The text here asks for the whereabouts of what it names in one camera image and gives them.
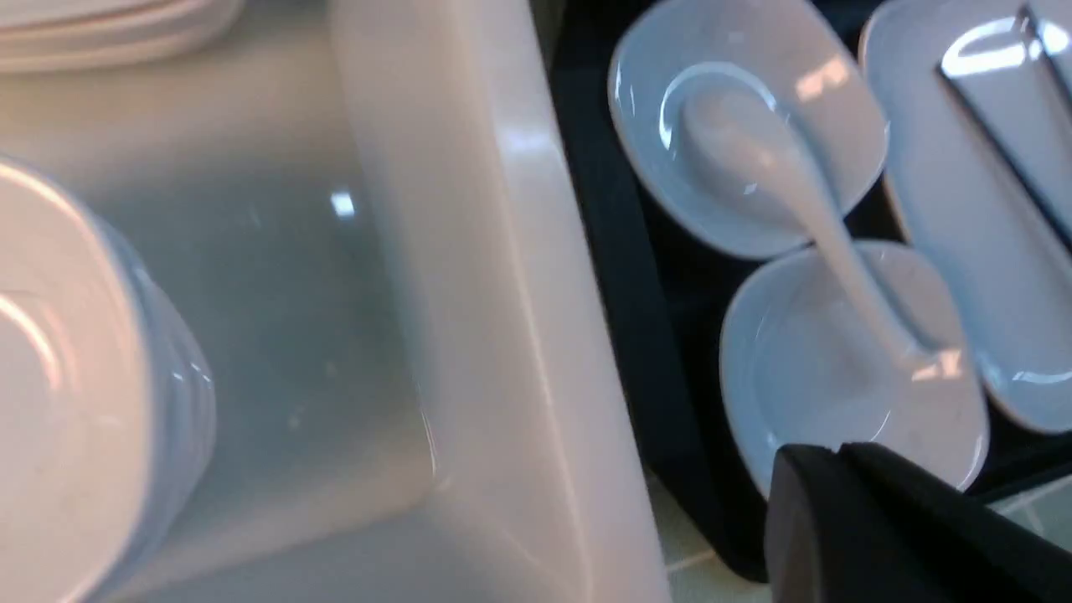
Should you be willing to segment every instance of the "white platter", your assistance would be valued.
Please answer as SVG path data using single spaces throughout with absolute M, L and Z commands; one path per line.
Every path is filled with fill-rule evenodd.
M 949 283 L 999 408 L 1027 429 L 1052 433 L 1072 428 L 1072 261 L 936 72 L 951 45 L 965 43 L 956 56 L 967 57 L 963 70 L 978 72 L 967 82 L 985 101 L 987 119 L 1072 218 L 1067 116 L 1053 111 L 1033 52 L 1015 35 L 1001 38 L 1021 5 L 894 0 L 872 17 L 860 55 L 890 118 L 884 185 L 906 237 Z M 1032 6 L 1072 26 L 1068 2 Z M 1063 38 L 1055 60 L 1072 68 L 1066 29 L 1049 36 L 1052 46 Z

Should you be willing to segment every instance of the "small white bowl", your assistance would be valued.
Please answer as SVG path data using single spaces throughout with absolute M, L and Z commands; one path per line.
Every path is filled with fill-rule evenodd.
M 611 117 L 652 196 L 701 242 L 766 260 L 808 240 L 760 188 L 745 185 L 731 197 L 713 192 L 710 171 L 679 128 L 682 100 L 703 86 L 747 86 L 792 115 L 843 216 L 878 178 L 887 121 L 810 2 L 660 2 L 617 45 L 608 77 Z
M 0 161 L 0 585 L 100 594 L 157 548 L 211 455 L 211 374 L 125 241 Z
M 906 374 L 814 249 L 761 267 L 727 311 L 719 372 L 730 430 L 764 497 L 788 443 L 878 442 L 962 490 L 986 458 L 985 400 L 944 282 L 902 245 L 857 249 L 923 342 L 963 353 L 942 378 Z

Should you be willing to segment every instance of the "white sink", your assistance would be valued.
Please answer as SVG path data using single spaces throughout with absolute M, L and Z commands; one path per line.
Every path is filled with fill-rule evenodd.
M 523 0 L 258 0 L 4 78 L 0 152 L 120 229 L 218 380 L 117 601 L 669 601 Z

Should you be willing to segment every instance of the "green tile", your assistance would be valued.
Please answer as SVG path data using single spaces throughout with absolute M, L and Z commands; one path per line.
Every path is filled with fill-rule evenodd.
M 1031 525 L 1031 519 L 1027 516 L 1026 508 L 1018 508 L 1014 511 L 1002 513 L 1002 515 L 1006 516 L 1006 519 L 1009 519 L 1021 528 L 1024 528 L 1029 532 L 1034 532 L 1034 526 Z
M 729 571 L 717 558 L 670 573 L 673 603 L 770 603 L 771 589 Z
M 647 495 L 652 499 L 655 527 L 659 531 L 662 559 L 667 565 L 711 548 L 661 482 L 655 479 L 649 481 Z
M 1038 497 L 1031 506 L 1042 524 L 1042 535 L 1072 550 L 1072 483 Z

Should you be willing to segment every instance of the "ceramic dishware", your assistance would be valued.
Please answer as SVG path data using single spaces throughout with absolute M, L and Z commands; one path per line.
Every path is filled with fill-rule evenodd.
M 755 182 L 712 187 L 683 132 L 685 100 L 709 87 L 777 99 L 816 153 L 845 215 L 881 170 L 887 124 L 855 63 L 806 0 L 667 0 L 622 38 L 608 94 L 622 146 L 655 201 L 701 242 L 770 259 L 808 235 Z
M 759 268 L 726 313 L 719 374 L 730 430 L 764 497 L 786 443 L 878 442 L 959 489 L 986 457 L 986 409 L 941 277 L 904 246 L 855 248 L 923 341 L 965 352 L 906 378 L 815 249 Z
M 853 309 L 906 378 L 940 370 L 942 352 L 917 341 L 852 248 L 825 178 L 792 121 L 773 99 L 746 88 L 697 89 L 682 108 L 682 130 L 703 159 L 712 189 L 750 185 L 787 209 L 815 239 Z
M 1040 44 L 1017 25 L 1022 6 L 893 0 L 860 56 L 891 121 L 883 183 L 902 230 L 949 283 L 999 409 L 1055 433 L 1072 428 L 1072 261 L 935 70 L 943 61 L 1055 219 L 1072 224 L 1072 116 L 1042 57 L 1072 73 L 1072 4 L 1032 0 Z
M 41 0 L 0 5 L 0 73 L 89 69 L 193 50 L 244 0 Z
M 81 600 L 151 555 L 214 441 L 211 373 L 133 250 L 0 161 L 0 584 Z

